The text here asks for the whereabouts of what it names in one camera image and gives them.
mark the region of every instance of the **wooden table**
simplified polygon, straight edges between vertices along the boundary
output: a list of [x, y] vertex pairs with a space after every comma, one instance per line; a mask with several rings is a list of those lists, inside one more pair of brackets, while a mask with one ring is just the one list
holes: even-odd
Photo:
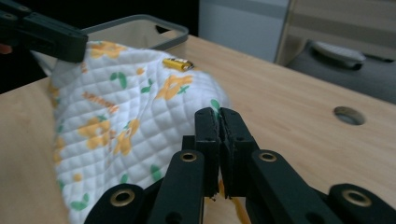
[[[229, 94], [261, 148], [282, 154], [312, 187], [351, 183], [396, 207], [396, 105], [190, 36], [186, 58]], [[0, 95], [0, 223], [67, 223], [52, 164], [47, 79]], [[337, 119], [352, 107], [362, 125]], [[205, 223], [239, 223], [218, 199]]]

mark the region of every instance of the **floral pattern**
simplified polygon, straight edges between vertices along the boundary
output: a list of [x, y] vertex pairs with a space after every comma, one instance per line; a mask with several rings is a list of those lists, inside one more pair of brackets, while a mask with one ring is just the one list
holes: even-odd
[[78, 133], [88, 138], [87, 148], [95, 149], [106, 146], [110, 138], [110, 121], [103, 116], [89, 119], [88, 122], [78, 128]]
[[73, 180], [75, 182], [80, 182], [82, 180], [82, 174], [80, 174], [80, 173], [74, 174], [73, 175]]
[[116, 43], [99, 41], [98, 44], [91, 45], [91, 57], [97, 59], [106, 55], [111, 59], [116, 59], [120, 56], [120, 52], [123, 50], [127, 50], [127, 48]]
[[132, 149], [131, 138], [139, 128], [139, 120], [134, 119], [128, 122], [124, 130], [117, 136], [117, 145], [114, 148], [113, 154], [121, 152], [122, 155], [126, 156]]
[[176, 96], [180, 91], [185, 92], [187, 87], [183, 87], [184, 85], [192, 83], [192, 75], [177, 77], [175, 75], [171, 75], [168, 79], [163, 83], [163, 88], [160, 89], [155, 99], [164, 98], [165, 100], [170, 100], [174, 96]]
[[53, 161], [55, 162], [56, 165], [61, 164], [62, 161], [61, 151], [64, 149], [64, 146], [65, 146], [64, 140], [62, 139], [61, 136], [58, 135], [58, 137], [55, 140], [55, 150], [52, 154]]
[[54, 108], [56, 108], [60, 102], [59, 99], [59, 89], [52, 85], [52, 82], [48, 86], [50, 102]]
[[141, 76], [141, 75], [143, 75], [145, 73], [145, 69], [139, 67], [139, 68], [136, 69], [136, 73], [137, 73], [138, 76]]

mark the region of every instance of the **white quilted cloth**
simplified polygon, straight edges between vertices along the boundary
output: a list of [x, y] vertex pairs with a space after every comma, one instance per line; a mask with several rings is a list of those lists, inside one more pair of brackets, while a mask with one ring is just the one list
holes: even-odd
[[175, 57], [96, 41], [82, 63], [53, 70], [53, 159], [71, 223], [83, 223], [107, 189], [163, 177], [197, 110], [231, 107], [209, 74], [167, 68], [164, 58]]

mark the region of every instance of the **small battery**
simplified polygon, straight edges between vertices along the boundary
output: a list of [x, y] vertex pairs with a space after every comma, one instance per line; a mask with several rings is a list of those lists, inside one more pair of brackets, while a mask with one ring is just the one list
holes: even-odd
[[179, 58], [163, 59], [163, 64], [166, 67], [174, 68], [181, 72], [189, 71], [192, 68], [194, 68], [194, 64], [192, 62], [185, 60], [185, 59], [179, 59]]

